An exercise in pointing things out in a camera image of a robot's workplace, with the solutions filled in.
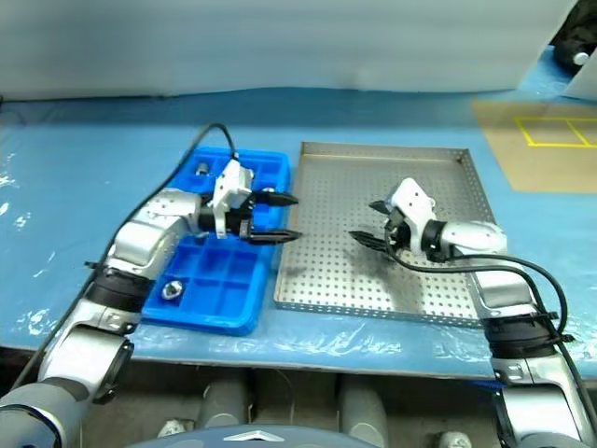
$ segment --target metal cylinder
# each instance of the metal cylinder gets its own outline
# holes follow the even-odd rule
[[[246,371],[224,370],[203,393],[197,428],[246,425],[250,408],[251,394]]]
[[[340,380],[339,405],[341,432],[380,448],[390,446],[387,414],[367,377],[344,375]]]

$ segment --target metal nut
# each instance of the metal nut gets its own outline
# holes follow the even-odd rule
[[[173,301],[180,297],[180,295],[185,290],[184,285],[179,280],[173,280],[172,282],[168,282],[164,285],[163,290],[161,291],[161,297],[165,301]]]
[[[197,171],[195,172],[196,175],[208,175],[209,174],[209,165],[204,161],[199,164],[197,167]]]

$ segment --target blue plastic tray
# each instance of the blue plastic tray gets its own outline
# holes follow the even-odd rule
[[[253,189],[287,191],[290,165],[285,154],[239,151],[241,164],[255,173]],[[229,150],[202,147],[195,151],[170,187],[207,193],[229,161]],[[205,162],[209,175],[196,175]],[[280,228],[284,209],[259,204],[254,210],[256,230]],[[249,245],[237,237],[218,240],[214,235],[183,239],[173,259],[156,281],[143,308],[143,319],[172,327],[200,329],[243,336],[257,324],[268,282],[274,246]],[[161,291],[167,282],[185,285],[179,300],[165,301]]]

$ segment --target cardboard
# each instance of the cardboard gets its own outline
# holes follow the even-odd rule
[[[475,102],[517,191],[597,193],[597,106]]]

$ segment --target plastic sheet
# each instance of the plastic sheet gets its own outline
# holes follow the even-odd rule
[[[482,97],[551,100],[564,82],[552,75],[543,70],[528,89]],[[196,127],[220,120],[239,147],[286,152],[295,167],[304,140],[469,148],[511,252],[544,265],[562,282],[569,331],[578,339],[571,352],[585,376],[597,377],[594,196],[513,192],[471,112],[473,98],[264,90],[6,104],[0,114],[0,344],[40,344],[88,274],[83,262],[99,256],[120,220],[169,173]],[[225,145],[217,134],[206,143]],[[271,279],[257,328],[246,337],[142,325],[132,337],[135,355],[335,371],[492,374],[478,330],[277,310],[272,292]],[[545,296],[553,307],[553,296]]]

